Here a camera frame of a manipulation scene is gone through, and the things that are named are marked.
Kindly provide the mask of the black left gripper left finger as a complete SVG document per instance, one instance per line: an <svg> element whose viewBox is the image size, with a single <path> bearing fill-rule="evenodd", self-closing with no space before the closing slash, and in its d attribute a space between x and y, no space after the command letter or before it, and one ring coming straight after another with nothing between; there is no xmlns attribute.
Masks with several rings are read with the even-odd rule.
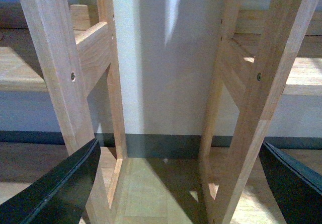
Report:
<svg viewBox="0 0 322 224"><path fill-rule="evenodd" d="M95 182L100 146L92 139L1 204L1 223L79 223Z"/></svg>

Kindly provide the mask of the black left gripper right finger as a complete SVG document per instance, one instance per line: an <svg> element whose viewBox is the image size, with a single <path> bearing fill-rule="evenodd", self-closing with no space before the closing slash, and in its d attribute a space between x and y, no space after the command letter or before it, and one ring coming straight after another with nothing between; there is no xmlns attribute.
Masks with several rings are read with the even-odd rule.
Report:
<svg viewBox="0 0 322 224"><path fill-rule="evenodd" d="M321 223L321 174L268 142L259 158L286 223Z"/></svg>

